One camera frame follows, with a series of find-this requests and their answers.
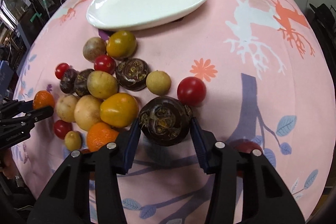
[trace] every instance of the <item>tablecloth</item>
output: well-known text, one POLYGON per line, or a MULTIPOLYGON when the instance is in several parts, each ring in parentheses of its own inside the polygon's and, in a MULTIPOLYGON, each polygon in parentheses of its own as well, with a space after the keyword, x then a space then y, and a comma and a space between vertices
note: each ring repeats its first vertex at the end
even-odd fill
MULTIPOLYGON (((32 100, 39 90, 55 99, 62 95, 54 76, 61 62, 78 71, 93 67, 82 55, 83 45, 108 33, 86 21, 91 1, 67 0, 49 20, 28 54, 15 99, 32 100)), ((177 98, 177 85, 187 76, 204 81, 206 99, 193 109, 201 127, 227 143, 245 139, 261 145, 307 219, 330 169, 336 113, 325 59, 295 2, 207 0, 179 21, 135 36, 135 57, 171 76, 169 96, 177 98)), ((140 107, 155 97, 148 89, 127 92, 140 107)), ((38 122, 31 138, 12 148, 35 197, 69 153, 53 134, 57 119, 55 114, 38 122)), ((199 168, 190 136, 172 147, 141 137, 133 167, 118 178, 128 223, 204 223, 213 179, 199 168)), ((90 188, 91 218, 97 222, 93 181, 90 188)), ((235 222, 241 219, 241 193, 238 179, 235 222)))

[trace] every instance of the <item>cherry tomato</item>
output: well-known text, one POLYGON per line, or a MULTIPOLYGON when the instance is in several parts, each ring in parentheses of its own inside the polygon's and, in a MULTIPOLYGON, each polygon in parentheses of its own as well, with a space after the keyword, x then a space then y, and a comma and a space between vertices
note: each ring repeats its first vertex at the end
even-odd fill
POLYGON ((67 63, 60 63, 55 69, 55 75, 57 79, 61 79, 65 71, 69 68, 70 66, 67 63))
POLYGON ((94 61, 94 70, 105 71, 109 74, 113 74, 116 69, 115 60, 108 55, 99 55, 94 61))
MULTIPOLYGON (((251 153, 254 149, 260 150, 261 153, 263 152, 262 148, 255 142, 243 142, 237 146, 235 146, 235 149, 237 149, 239 152, 243 153, 251 153)), ((243 172, 237 171, 237 176, 242 178, 243 172)))
POLYGON ((55 135, 64 140, 65 135, 72 130, 72 123, 58 120, 54 123, 54 133, 55 135))
POLYGON ((177 87, 177 97, 184 105, 199 105, 205 99, 206 93, 205 84, 197 77, 184 78, 177 87))

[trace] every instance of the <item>plate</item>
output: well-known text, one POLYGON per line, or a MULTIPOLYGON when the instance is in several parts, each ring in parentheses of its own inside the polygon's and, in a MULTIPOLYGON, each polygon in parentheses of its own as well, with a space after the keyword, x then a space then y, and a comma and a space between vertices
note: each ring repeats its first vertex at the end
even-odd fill
POLYGON ((206 0, 93 0, 88 22, 103 30, 141 30, 159 26, 193 12, 206 0))

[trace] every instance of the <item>tangerine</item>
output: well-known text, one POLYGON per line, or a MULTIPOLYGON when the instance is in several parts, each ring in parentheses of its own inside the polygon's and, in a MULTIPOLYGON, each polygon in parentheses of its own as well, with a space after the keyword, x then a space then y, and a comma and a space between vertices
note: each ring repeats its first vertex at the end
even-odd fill
POLYGON ((114 142, 119 132, 112 129, 107 123, 94 124, 86 135, 86 145, 91 152, 98 151, 104 145, 114 142))
POLYGON ((33 100, 33 109, 38 109, 45 106, 55 107, 54 97, 46 90, 40 90, 36 93, 33 100))

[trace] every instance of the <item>metal screw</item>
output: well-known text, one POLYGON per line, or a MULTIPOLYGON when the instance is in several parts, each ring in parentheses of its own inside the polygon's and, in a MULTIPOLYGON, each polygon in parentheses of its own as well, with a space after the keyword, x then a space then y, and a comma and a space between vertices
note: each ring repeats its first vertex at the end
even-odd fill
POLYGON ((106 145, 106 147, 107 147, 108 149, 115 149, 115 148, 117 147, 117 144, 116 144, 116 143, 108 143, 108 144, 106 145))
POLYGON ((223 143, 223 142, 216 142, 216 143, 215 143, 215 146, 216 146, 217 148, 224 148, 224 147, 225 147, 225 143, 223 143))
POLYGON ((81 153, 80 153, 78 150, 74 150, 74 151, 71 152, 71 156, 72 156, 73 158, 78 157, 80 154, 81 154, 81 153))
POLYGON ((261 156, 261 151, 260 150, 258 150, 258 149, 254 149, 253 151, 252 151, 252 153, 253 153, 253 155, 255 155, 255 156, 257 156, 257 157, 259 157, 259 156, 261 156))

